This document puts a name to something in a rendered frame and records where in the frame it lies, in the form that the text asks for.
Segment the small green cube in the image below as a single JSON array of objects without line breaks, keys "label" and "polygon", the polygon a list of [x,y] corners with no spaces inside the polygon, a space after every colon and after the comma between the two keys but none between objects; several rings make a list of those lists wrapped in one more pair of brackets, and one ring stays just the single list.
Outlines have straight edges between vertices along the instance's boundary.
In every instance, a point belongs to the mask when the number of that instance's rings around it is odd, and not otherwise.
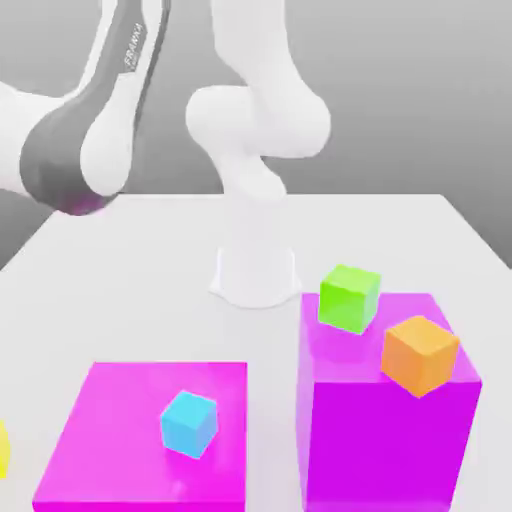
[{"label": "small green cube", "polygon": [[318,320],[362,334],[376,315],[380,285],[379,273],[336,265],[320,283]]}]

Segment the small cyan cube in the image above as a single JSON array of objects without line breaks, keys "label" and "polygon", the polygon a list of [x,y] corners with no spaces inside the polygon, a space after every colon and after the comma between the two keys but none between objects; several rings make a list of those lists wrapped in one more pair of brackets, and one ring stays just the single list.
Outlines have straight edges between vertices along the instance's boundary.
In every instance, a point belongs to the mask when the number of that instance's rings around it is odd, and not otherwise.
[{"label": "small cyan cube", "polygon": [[217,403],[181,390],[161,413],[160,426],[165,448],[198,460],[218,432]]}]

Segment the small orange cube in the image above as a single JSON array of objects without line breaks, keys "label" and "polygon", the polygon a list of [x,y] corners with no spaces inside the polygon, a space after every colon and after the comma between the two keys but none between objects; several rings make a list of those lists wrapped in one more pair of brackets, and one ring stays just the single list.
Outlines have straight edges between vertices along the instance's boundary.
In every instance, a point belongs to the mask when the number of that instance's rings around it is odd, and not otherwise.
[{"label": "small orange cube", "polygon": [[459,346],[458,336],[413,316],[385,331],[381,372],[421,398],[451,379]]}]

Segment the small yellow cube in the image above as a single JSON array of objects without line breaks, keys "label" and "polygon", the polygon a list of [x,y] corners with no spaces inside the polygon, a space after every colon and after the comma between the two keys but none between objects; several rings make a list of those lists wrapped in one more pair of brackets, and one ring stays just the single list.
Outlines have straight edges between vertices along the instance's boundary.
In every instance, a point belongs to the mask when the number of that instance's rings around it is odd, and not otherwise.
[{"label": "small yellow cube", "polygon": [[10,443],[4,422],[0,420],[0,479],[7,476],[10,461]]}]

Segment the large purple box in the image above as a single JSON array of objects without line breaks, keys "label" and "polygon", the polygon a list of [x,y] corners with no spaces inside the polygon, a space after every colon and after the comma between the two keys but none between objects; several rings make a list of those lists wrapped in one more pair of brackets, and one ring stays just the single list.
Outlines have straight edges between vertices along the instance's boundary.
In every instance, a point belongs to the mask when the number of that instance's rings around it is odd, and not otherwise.
[{"label": "large purple box", "polygon": [[304,512],[448,512],[482,381],[464,351],[422,398],[380,371],[386,329],[422,315],[448,329],[426,293],[384,293],[362,335],[318,320],[301,297],[296,445]]}]

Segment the large magenta box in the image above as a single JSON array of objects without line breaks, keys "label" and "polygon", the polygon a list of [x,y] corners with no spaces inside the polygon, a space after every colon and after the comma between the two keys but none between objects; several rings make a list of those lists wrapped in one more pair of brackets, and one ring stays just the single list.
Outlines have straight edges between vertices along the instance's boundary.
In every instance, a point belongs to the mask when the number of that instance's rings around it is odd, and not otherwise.
[{"label": "large magenta box", "polygon": [[[247,387],[244,362],[93,364],[34,512],[246,512]],[[160,415],[181,390],[217,403],[198,460],[162,443]]]}]

